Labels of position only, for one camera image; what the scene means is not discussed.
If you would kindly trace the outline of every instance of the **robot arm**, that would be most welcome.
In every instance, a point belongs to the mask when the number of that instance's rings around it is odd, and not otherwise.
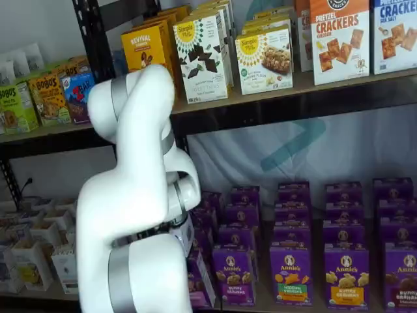
[[[93,127],[117,144],[118,163],[89,179],[79,195],[77,262],[84,312],[192,311],[184,251],[174,235],[111,247],[114,240],[181,216],[200,201],[195,167],[173,140],[173,100],[171,76],[158,65],[98,84],[89,95]],[[166,171],[188,176],[168,186]]]

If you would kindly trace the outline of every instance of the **cracker box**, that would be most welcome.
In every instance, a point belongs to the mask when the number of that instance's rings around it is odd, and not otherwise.
[[[414,1],[374,0],[373,71],[417,67],[417,9]]]
[[[364,245],[324,246],[327,307],[369,309],[369,252]]]
[[[16,266],[28,290],[46,291],[53,282],[40,243],[21,240],[12,247]]]
[[[231,81],[220,13],[189,16],[174,33],[188,103],[227,98]]]
[[[26,82],[0,87],[0,111],[7,134],[30,132],[39,126]]]
[[[386,243],[384,251],[384,306],[386,312],[415,312],[417,251],[413,245]]]
[[[212,308],[216,300],[209,272],[201,253],[191,251],[187,257],[188,292],[193,308]]]
[[[243,95],[293,86],[287,26],[238,36],[236,51]]]
[[[314,84],[369,76],[369,2],[311,0]]]
[[[90,90],[95,84],[93,73],[67,76],[61,82],[64,87],[72,122],[75,124],[89,122],[87,101]]]
[[[0,292],[19,293],[23,286],[11,246],[0,244]]]
[[[362,201],[362,185],[358,181],[327,184],[325,188],[327,202]]]
[[[63,245],[55,249],[52,262],[66,294],[78,294],[76,253],[72,245]]]
[[[29,88],[43,126],[71,123],[61,78],[64,72],[52,72],[29,80]]]
[[[221,225],[219,228],[218,243],[225,245],[242,245],[248,247],[252,259],[253,277],[256,281],[258,281],[259,270],[257,261],[256,240],[253,228],[241,223]]]
[[[304,245],[288,247],[272,242],[269,253],[275,302],[311,306],[313,282],[309,250]]]
[[[213,262],[223,304],[254,306],[256,292],[249,249],[237,245],[216,245]]]
[[[309,70],[313,70],[309,0],[296,0],[295,10],[297,14],[300,66],[302,72],[307,72]]]

